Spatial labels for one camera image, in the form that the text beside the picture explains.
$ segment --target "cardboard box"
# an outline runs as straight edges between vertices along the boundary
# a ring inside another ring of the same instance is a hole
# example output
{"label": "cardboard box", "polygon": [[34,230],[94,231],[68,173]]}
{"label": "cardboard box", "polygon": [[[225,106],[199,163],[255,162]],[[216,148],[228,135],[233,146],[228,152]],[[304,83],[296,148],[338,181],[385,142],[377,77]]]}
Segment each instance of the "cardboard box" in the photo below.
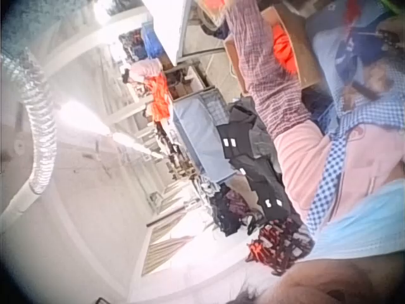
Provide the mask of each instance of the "cardboard box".
{"label": "cardboard box", "polygon": [[[272,6],[264,10],[261,14],[269,23],[270,27],[279,23],[289,36],[301,87],[305,89],[319,83],[322,74],[306,35],[305,19],[292,13],[284,4]],[[232,36],[224,42],[224,45],[235,75],[239,81],[242,93],[243,95],[248,95],[249,93],[246,91],[243,76],[239,70],[239,58]]]}

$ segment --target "red garment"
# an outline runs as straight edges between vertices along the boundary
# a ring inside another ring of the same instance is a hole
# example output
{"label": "red garment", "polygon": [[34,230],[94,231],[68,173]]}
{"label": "red garment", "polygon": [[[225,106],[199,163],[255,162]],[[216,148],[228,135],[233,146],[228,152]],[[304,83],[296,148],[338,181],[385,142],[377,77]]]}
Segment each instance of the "red garment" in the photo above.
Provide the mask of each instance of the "red garment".
{"label": "red garment", "polygon": [[281,24],[273,26],[274,57],[291,74],[297,73],[296,59],[290,44],[290,39]]}
{"label": "red garment", "polygon": [[146,86],[151,90],[153,95],[152,117],[155,122],[170,117],[170,98],[167,80],[163,73],[157,77],[151,77],[145,80]]}

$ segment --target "clothing pile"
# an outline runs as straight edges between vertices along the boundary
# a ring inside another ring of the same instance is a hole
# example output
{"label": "clothing pile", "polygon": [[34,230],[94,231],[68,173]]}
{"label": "clothing pile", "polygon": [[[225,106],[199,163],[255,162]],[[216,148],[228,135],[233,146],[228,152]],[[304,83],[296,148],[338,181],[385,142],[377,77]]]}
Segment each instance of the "clothing pile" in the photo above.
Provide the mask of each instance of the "clothing pile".
{"label": "clothing pile", "polygon": [[286,219],[292,208],[282,184],[277,151],[252,98],[231,104],[229,123],[217,129],[225,158],[246,176],[266,219]]}
{"label": "clothing pile", "polygon": [[155,122],[170,117],[169,89],[166,77],[160,73],[157,77],[145,79],[146,87],[152,92],[152,116]]}
{"label": "clothing pile", "polygon": [[147,58],[144,41],[142,40],[140,30],[133,30],[118,37],[122,43],[123,50],[127,54],[130,62],[136,62]]}
{"label": "clothing pile", "polygon": [[281,276],[299,259],[309,255],[314,241],[306,228],[292,218],[273,220],[260,229],[259,238],[248,245],[247,262],[258,262]]}
{"label": "clothing pile", "polygon": [[242,219],[249,215],[250,209],[244,198],[222,184],[220,190],[209,198],[214,223],[226,237],[235,234],[242,225]]}

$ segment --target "fabric pile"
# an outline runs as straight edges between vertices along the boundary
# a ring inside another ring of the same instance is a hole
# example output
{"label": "fabric pile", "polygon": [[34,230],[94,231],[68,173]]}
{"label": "fabric pile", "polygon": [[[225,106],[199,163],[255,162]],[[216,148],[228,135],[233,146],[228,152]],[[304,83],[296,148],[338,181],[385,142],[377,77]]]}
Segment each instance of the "fabric pile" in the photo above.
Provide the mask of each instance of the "fabric pile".
{"label": "fabric pile", "polygon": [[250,209],[244,198],[222,184],[219,192],[209,199],[214,223],[226,237],[235,234],[242,225],[242,219],[249,215]]}
{"label": "fabric pile", "polygon": [[170,117],[169,88],[166,77],[161,73],[157,77],[145,79],[147,88],[152,92],[152,116],[155,122]]}
{"label": "fabric pile", "polygon": [[248,245],[247,262],[258,262],[273,269],[281,276],[299,259],[309,255],[314,241],[303,225],[292,218],[273,220],[260,229],[259,238]]}

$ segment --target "white pipe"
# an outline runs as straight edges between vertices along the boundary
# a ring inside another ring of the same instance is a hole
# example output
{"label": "white pipe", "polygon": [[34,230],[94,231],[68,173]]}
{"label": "white pipe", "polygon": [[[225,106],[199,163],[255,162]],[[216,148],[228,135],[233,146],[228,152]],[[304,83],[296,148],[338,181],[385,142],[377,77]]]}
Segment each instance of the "white pipe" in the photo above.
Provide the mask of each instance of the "white pipe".
{"label": "white pipe", "polygon": [[25,212],[39,197],[35,194],[30,186],[30,181],[27,180],[20,190],[11,199],[5,211],[0,215],[0,234],[6,232],[21,214]]}

